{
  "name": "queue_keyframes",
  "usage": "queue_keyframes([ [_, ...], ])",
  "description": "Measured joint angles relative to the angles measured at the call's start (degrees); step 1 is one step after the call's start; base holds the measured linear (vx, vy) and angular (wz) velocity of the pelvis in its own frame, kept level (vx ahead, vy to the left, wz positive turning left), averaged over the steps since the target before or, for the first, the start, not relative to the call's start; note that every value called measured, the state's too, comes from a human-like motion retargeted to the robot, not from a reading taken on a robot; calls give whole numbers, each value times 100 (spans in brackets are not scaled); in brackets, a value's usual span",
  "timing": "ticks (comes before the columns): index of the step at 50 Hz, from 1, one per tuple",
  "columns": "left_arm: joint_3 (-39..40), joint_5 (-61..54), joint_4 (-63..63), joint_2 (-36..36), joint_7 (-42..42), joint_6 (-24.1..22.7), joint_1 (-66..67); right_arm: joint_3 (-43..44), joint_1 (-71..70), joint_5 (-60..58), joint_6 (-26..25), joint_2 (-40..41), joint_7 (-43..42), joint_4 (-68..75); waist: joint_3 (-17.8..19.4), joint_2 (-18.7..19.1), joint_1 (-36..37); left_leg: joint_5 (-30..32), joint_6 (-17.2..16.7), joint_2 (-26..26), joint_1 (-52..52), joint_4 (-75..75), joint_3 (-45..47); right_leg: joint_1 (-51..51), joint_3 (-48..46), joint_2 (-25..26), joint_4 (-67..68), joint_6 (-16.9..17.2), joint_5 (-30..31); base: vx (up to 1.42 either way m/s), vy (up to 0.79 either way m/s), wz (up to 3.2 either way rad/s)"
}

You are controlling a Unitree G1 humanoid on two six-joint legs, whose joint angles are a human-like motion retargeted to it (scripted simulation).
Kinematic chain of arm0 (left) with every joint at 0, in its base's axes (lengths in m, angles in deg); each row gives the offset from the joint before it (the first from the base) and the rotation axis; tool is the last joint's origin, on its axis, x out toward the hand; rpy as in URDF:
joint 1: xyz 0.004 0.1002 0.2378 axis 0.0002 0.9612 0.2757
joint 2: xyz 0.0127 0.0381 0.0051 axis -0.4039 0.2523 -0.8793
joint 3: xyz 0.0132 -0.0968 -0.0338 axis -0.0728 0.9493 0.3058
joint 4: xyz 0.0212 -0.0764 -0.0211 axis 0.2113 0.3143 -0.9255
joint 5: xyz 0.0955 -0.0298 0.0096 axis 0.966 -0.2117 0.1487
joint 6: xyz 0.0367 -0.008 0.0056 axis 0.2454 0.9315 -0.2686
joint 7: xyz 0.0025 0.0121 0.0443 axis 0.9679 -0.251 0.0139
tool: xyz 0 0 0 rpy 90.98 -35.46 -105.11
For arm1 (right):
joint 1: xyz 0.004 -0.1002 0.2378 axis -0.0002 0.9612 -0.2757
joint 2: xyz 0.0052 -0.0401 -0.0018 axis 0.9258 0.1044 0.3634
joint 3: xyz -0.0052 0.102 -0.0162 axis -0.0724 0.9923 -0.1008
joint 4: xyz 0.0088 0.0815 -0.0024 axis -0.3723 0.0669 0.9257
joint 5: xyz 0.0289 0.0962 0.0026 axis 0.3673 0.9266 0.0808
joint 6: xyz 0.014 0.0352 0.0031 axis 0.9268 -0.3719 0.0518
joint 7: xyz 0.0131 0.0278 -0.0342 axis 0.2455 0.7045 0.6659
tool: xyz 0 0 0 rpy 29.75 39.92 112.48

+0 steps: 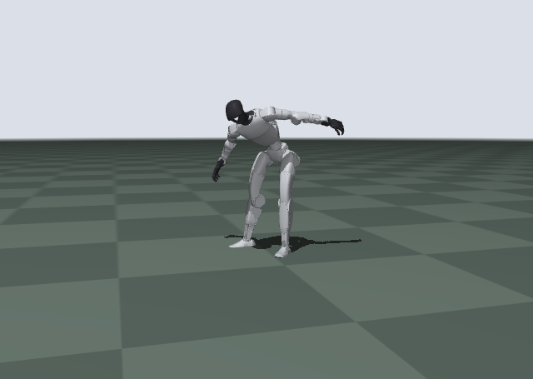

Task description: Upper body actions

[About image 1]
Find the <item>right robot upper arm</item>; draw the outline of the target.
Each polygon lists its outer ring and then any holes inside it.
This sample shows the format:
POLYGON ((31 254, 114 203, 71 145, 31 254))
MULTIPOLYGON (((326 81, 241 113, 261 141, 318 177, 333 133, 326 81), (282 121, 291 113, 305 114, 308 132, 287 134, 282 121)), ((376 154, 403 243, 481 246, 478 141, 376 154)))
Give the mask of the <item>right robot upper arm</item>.
POLYGON ((240 134, 237 132, 236 124, 232 124, 228 127, 227 143, 225 147, 229 150, 233 150, 236 147, 236 139, 240 134))

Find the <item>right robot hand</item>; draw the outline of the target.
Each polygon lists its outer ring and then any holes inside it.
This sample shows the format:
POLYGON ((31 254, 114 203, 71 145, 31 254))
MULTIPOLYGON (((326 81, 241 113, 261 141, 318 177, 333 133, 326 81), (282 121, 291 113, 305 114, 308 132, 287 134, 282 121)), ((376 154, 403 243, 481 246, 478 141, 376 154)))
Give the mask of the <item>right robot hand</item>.
POLYGON ((217 182, 217 180, 218 180, 217 177, 220 177, 220 176, 218 175, 218 172, 219 172, 220 168, 223 167, 223 166, 225 165, 225 164, 223 165, 223 163, 224 163, 224 160, 223 160, 223 159, 220 159, 219 161, 217 161, 217 165, 216 165, 216 167, 215 167, 215 169, 214 169, 214 173, 213 173, 213 175, 212 175, 212 179, 213 179, 214 182, 217 182))

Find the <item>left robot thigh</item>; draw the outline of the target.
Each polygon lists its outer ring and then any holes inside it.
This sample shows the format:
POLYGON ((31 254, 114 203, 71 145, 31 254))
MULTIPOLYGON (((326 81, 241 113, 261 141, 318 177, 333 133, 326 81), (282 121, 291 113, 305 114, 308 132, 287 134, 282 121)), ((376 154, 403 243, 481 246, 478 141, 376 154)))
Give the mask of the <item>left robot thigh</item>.
POLYGON ((285 202, 286 205, 291 199, 291 188, 293 184, 296 171, 294 167, 297 167, 300 163, 300 158, 293 151, 286 150, 281 159, 280 166, 280 198, 278 201, 278 207, 281 203, 285 202))

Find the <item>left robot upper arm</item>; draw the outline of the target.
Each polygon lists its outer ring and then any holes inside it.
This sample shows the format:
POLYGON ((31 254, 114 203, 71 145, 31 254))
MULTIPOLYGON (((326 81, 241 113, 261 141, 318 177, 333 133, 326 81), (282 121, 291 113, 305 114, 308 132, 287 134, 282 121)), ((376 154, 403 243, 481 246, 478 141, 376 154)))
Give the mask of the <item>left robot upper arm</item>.
POLYGON ((275 119, 277 120, 291 119, 291 122, 294 125, 299 125, 302 119, 301 120, 296 119, 294 117, 294 113, 295 112, 288 111, 288 110, 277 109, 274 107, 266 107, 260 111, 260 116, 261 118, 263 118, 264 120, 268 122, 274 121, 275 119))

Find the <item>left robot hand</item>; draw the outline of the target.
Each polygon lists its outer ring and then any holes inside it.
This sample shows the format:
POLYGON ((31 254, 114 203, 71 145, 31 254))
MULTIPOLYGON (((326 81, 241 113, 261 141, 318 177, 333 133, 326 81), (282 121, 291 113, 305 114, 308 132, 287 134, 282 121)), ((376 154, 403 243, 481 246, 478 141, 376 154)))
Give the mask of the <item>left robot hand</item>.
POLYGON ((340 136, 340 133, 339 133, 338 130, 340 130, 342 132, 341 135, 344 134, 344 127, 342 125, 342 122, 337 121, 336 119, 328 118, 328 122, 321 122, 321 125, 324 125, 324 126, 327 126, 327 127, 330 126, 330 127, 334 128, 339 136, 340 136))

